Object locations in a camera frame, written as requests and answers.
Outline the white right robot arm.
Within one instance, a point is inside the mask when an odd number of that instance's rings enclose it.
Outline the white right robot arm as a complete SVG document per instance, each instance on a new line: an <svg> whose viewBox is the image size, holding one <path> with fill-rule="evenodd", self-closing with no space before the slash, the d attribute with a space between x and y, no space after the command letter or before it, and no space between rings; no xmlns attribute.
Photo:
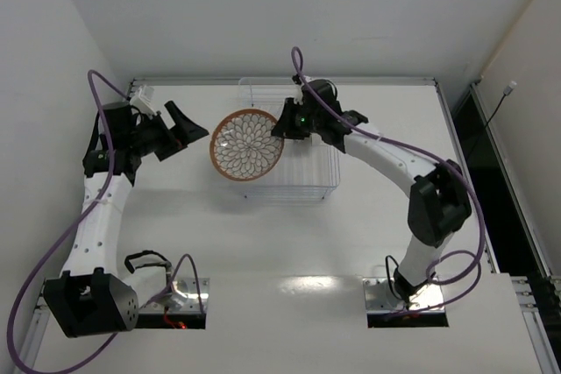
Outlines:
<svg viewBox="0 0 561 374"><path fill-rule="evenodd" d="M384 175L408 197L407 223L412 237L389 289L396 299L409 301L429 283L433 264L472 213L466 189L452 174L458 168L456 163L433 163L373 138L374 128L366 116L342 110L331 81L303 82L295 76L293 82L301 92L285 99L273 136L303 140L317 135L325 144Z"/></svg>

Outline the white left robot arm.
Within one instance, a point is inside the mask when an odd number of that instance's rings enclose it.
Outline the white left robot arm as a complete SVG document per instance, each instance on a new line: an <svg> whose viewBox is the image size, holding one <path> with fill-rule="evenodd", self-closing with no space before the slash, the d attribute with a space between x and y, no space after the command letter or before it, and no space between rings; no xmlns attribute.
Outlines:
<svg viewBox="0 0 561 374"><path fill-rule="evenodd" d="M60 276L46 281L43 296L65 336L114 334L138 324L141 308L173 291L172 264L157 262L133 266L131 261L151 254L132 253L118 273L117 246L122 216L135 185L143 157L160 161L208 136L168 101L165 108L173 126L159 111L143 111L128 102L114 102L97 113L82 160L85 216L78 222L72 250Z"/></svg>

